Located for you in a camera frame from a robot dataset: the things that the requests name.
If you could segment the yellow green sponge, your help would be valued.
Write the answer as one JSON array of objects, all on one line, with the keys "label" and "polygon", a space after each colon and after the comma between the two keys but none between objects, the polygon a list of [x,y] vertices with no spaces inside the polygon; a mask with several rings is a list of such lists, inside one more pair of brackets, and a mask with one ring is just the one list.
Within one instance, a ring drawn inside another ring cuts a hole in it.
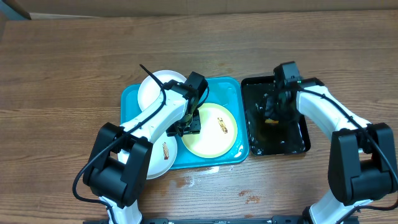
[{"label": "yellow green sponge", "polygon": [[266,124],[278,124],[278,123],[279,123],[278,120],[273,120],[273,119],[269,119],[269,118],[265,119],[264,122],[265,122]]}]

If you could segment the yellow plate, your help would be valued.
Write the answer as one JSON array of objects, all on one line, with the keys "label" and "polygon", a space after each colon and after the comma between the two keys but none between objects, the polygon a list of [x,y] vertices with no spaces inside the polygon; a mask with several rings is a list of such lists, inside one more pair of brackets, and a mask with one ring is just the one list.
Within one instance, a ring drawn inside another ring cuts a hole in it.
[{"label": "yellow plate", "polygon": [[202,158],[216,158],[226,154],[234,145],[238,126],[232,113],[215,103],[199,107],[201,130],[199,134],[182,137],[185,147]]}]

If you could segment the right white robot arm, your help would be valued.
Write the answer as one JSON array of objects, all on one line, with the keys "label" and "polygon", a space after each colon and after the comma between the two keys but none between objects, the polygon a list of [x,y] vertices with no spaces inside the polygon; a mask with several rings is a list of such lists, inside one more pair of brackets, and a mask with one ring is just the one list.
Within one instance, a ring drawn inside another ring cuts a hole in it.
[{"label": "right white robot arm", "polygon": [[357,223],[352,214],[375,207],[373,201],[397,192],[394,134],[386,123],[372,124],[343,106],[317,78],[275,78],[265,96],[265,114],[290,120],[297,113],[310,118],[329,138],[329,191],[303,211],[303,223]]}]

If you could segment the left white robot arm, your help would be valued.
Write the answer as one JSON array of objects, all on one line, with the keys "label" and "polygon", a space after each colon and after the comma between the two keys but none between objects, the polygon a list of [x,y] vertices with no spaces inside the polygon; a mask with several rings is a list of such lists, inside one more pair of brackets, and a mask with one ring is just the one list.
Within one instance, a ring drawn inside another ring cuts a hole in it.
[{"label": "left white robot arm", "polygon": [[95,202],[106,207],[109,223],[142,223],[137,199],[147,179],[153,145],[163,133],[199,132],[190,126],[207,86],[171,80],[160,86],[158,99],[134,119],[101,127],[90,158],[75,179],[83,180],[99,197]]}]

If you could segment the teal plastic tray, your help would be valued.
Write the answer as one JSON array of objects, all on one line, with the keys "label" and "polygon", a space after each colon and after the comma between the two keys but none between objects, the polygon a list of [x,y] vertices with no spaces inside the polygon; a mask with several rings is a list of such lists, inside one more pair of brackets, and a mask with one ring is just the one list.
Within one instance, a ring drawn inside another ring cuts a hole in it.
[{"label": "teal plastic tray", "polygon": [[232,77],[209,78],[207,81],[210,87],[210,94],[206,102],[221,105],[231,112],[238,127],[236,141],[226,154],[216,158],[205,159],[192,154],[184,146],[181,138],[176,137],[178,152],[176,160],[171,167],[172,170],[237,164],[244,161],[250,153],[239,82]]}]

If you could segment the black water tray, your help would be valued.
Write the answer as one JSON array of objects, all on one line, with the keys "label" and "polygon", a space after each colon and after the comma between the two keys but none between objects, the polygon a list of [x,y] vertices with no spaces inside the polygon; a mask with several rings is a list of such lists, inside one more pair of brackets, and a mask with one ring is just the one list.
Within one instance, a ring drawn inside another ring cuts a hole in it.
[{"label": "black water tray", "polygon": [[300,154],[311,148],[304,115],[298,121],[266,124],[263,95],[274,90],[274,77],[251,77],[241,82],[250,151],[255,156]]}]

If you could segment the white plate rear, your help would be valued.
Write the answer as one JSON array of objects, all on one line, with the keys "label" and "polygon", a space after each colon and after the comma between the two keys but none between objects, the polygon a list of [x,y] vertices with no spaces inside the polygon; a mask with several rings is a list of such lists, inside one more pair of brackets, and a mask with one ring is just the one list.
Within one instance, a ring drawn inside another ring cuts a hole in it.
[{"label": "white plate rear", "polygon": [[[170,80],[177,82],[185,82],[187,79],[180,73],[173,70],[159,70],[154,72],[154,75],[162,82],[167,83]],[[153,78],[147,76],[141,83],[137,101],[141,111],[149,107],[160,95],[160,87]]]}]

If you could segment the white plate front with stain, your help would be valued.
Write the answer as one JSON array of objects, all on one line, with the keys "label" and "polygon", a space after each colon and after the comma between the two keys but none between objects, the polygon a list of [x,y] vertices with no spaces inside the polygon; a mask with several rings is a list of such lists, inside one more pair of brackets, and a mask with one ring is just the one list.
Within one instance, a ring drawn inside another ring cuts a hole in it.
[{"label": "white plate front with stain", "polygon": [[130,161],[133,171],[142,170],[146,167],[146,161],[149,161],[146,179],[151,180],[162,176],[171,168],[177,157],[177,148],[176,138],[162,133],[153,143],[149,159],[142,149],[131,149],[129,152],[123,149],[118,153],[118,161],[123,164]]}]

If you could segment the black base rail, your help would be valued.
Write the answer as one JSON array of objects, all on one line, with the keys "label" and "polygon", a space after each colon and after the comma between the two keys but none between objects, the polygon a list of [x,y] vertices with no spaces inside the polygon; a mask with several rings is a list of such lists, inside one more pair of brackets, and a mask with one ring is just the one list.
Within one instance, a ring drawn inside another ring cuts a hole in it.
[{"label": "black base rail", "polygon": [[272,218],[242,218],[229,220],[191,219],[168,220],[166,218],[147,218],[140,224],[304,224],[309,223],[301,216],[273,216]]}]

